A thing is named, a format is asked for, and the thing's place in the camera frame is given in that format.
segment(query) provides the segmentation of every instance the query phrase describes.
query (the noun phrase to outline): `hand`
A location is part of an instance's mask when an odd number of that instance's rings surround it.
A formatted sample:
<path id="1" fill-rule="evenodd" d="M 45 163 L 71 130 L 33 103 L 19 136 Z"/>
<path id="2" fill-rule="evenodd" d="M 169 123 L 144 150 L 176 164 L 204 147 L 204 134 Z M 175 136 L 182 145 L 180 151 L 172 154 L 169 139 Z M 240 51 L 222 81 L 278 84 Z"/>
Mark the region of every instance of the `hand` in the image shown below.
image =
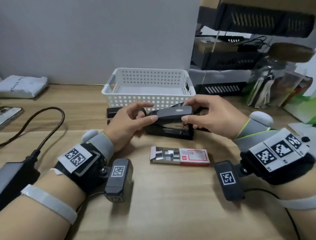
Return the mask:
<path id="1" fill-rule="evenodd" d="M 117 112 L 110 124 L 103 130 L 104 134 L 112 141 L 115 152 L 129 143 L 137 131 L 157 121 L 156 115 L 145 117 L 140 109 L 153 106 L 152 103 L 148 102 L 134 102 Z"/>
<path id="2" fill-rule="evenodd" d="M 217 135 L 235 139 L 248 121 L 248 117 L 220 96 L 195 95 L 187 100 L 183 106 L 209 109 L 204 116 L 188 115 L 181 120 L 193 124 L 193 128 L 206 128 Z"/>

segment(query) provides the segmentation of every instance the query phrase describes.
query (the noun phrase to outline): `power adapter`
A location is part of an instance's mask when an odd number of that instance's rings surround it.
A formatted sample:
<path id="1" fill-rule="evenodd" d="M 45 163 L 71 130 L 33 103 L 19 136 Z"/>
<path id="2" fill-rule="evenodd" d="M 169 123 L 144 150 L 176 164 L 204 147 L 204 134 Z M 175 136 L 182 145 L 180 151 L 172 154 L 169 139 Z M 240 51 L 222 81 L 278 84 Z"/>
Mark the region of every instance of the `power adapter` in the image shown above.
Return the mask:
<path id="1" fill-rule="evenodd" d="M 26 157 L 23 162 L 7 162 L 0 168 L 0 211 L 17 198 L 28 184 L 34 184 L 40 172 L 34 168 L 39 150 Z"/>

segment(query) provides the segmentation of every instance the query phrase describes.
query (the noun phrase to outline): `person's left hand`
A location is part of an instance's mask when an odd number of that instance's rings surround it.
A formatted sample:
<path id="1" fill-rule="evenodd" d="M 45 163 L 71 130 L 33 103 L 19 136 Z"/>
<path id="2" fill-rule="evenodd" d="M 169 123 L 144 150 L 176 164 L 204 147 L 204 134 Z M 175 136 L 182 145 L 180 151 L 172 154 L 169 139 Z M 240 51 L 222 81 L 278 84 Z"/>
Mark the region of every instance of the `person's left hand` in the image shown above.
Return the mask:
<path id="1" fill-rule="evenodd" d="M 117 112 L 110 124 L 103 130 L 104 134 L 112 141 L 114 152 L 121 150 L 129 143 L 137 131 L 157 121 L 158 116 L 145 117 L 141 111 L 141 108 L 153 106 L 149 102 L 134 102 Z"/>

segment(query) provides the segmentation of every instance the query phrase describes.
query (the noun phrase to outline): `black wrist strap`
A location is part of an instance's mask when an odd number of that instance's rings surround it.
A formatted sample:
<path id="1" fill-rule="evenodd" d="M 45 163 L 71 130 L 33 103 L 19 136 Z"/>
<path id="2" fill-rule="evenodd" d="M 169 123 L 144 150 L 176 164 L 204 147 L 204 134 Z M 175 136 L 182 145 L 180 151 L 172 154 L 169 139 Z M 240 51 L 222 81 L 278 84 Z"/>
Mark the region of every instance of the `black wrist strap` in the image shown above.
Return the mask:
<path id="1" fill-rule="evenodd" d="M 257 158 L 250 152 L 241 153 L 240 164 L 248 173 L 254 173 L 258 177 L 267 181 L 272 185 L 281 185 L 291 182 L 310 171 L 314 164 L 315 159 L 312 155 L 307 153 L 299 160 L 292 162 L 284 167 L 281 167 L 273 172 L 267 171 Z"/>
<path id="2" fill-rule="evenodd" d="M 92 156 L 74 172 L 70 173 L 60 161 L 57 162 L 54 168 L 70 178 L 85 193 L 89 193 L 105 182 L 105 179 L 100 177 L 100 171 L 106 166 L 106 160 L 91 143 L 83 143 L 81 146 L 90 152 Z"/>

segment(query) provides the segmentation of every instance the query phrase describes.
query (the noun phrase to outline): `white package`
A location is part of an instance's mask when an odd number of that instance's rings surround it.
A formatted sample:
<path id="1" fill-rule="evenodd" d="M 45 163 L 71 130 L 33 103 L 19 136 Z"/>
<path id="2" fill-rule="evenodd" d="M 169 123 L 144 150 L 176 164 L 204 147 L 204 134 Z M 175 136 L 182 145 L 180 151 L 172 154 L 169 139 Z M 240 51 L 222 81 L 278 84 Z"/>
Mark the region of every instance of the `white package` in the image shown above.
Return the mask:
<path id="1" fill-rule="evenodd" d="M 0 97 L 34 98 L 47 86 L 47 77 L 33 78 L 11 75 L 0 82 Z"/>

